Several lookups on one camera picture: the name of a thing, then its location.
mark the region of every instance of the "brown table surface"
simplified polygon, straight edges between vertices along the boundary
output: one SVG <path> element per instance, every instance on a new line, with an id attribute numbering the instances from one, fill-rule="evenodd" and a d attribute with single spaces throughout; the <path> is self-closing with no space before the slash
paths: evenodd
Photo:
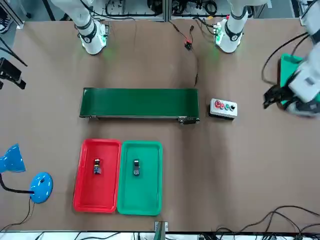
<path id="1" fill-rule="evenodd" d="M 28 189 L 33 176 L 49 172 L 54 181 L 47 202 L 16 230 L 153 231 L 167 221 L 170 231 L 234 231 L 257 222 L 279 205 L 320 212 L 320 124 L 271 106 L 263 110 L 269 85 L 261 80 L 266 58 L 305 31 L 298 19 L 249 20 L 234 54 L 224 54 L 194 20 L 175 20 L 185 34 L 194 25 L 199 59 L 200 123 L 175 120 L 88 120 L 79 118 L 83 87 L 193 88 L 196 58 L 170 23 L 147 20 L 112 22 L 108 47 L 91 56 L 81 46 L 73 22 L 26 22 L 13 50 L 22 66 L 25 90 L 5 82 L 0 91 L 0 153 L 19 143 L 27 171 L 3 174 L 12 188 Z M 305 41 L 297 54 L 311 49 Z M 276 54 L 266 77 L 277 79 Z M 206 115 L 211 98 L 238 104 L 234 121 Z M 72 201 L 81 144 L 86 138 L 159 141 L 163 145 L 163 198 L 155 217 L 81 213 Z M 28 196 L 0 189 L 0 226 L 21 221 Z M 319 222 L 298 209 L 283 209 L 300 226 Z M 248 229 L 263 231 L 266 222 Z M 271 231 L 293 232 L 274 217 Z M 310 228 L 313 232 L 320 228 Z"/>

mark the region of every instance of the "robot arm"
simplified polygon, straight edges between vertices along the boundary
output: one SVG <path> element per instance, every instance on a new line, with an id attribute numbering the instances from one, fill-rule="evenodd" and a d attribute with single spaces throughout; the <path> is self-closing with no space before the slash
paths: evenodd
<path id="1" fill-rule="evenodd" d="M 248 19 L 247 6 L 260 6 L 268 0 L 227 0 L 231 11 L 228 19 L 214 25 L 215 44 L 225 53 L 233 53 L 241 42 Z"/>
<path id="2" fill-rule="evenodd" d="M 301 116 L 320 115 L 320 1 L 315 0 L 302 20 L 306 24 L 314 47 L 299 63 L 284 87 L 274 85 L 264 94 L 264 108 L 288 101 L 285 110 Z"/>
<path id="3" fill-rule="evenodd" d="M 95 55 L 107 45 L 108 26 L 99 23 L 91 17 L 89 6 L 91 0 L 51 0 L 54 5 L 64 11 L 73 20 L 80 34 L 82 46 L 85 50 Z"/>

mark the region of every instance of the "blue desk lamp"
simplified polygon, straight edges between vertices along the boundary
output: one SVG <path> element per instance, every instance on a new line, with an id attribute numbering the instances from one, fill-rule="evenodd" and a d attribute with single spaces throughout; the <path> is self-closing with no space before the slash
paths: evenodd
<path id="1" fill-rule="evenodd" d="M 30 194 L 30 198 L 36 204 L 45 202 L 53 189 L 53 180 L 49 173 L 39 172 L 31 181 L 29 190 L 16 190 L 5 186 L 2 173 L 10 171 L 14 173 L 25 172 L 26 168 L 20 154 L 19 145 L 15 144 L 0 157 L 0 185 L 4 190 L 17 194 Z"/>

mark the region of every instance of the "red button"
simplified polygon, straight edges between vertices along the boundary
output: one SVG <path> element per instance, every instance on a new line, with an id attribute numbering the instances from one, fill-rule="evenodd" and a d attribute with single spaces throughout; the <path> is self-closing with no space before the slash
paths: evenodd
<path id="1" fill-rule="evenodd" d="M 218 100 L 216 100 L 216 101 L 214 102 L 214 106 L 215 106 L 217 109 L 220 108 L 220 104 L 221 104 L 221 102 L 218 101 Z"/>

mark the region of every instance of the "lamp base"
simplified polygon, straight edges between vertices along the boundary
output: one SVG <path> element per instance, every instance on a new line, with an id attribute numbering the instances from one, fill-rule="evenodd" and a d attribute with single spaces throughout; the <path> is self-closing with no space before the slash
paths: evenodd
<path id="1" fill-rule="evenodd" d="M 30 183 L 30 191 L 34 191 L 34 194 L 30 194 L 31 200 L 36 204 L 44 203 L 50 197 L 53 187 L 51 175 L 39 172 Z"/>

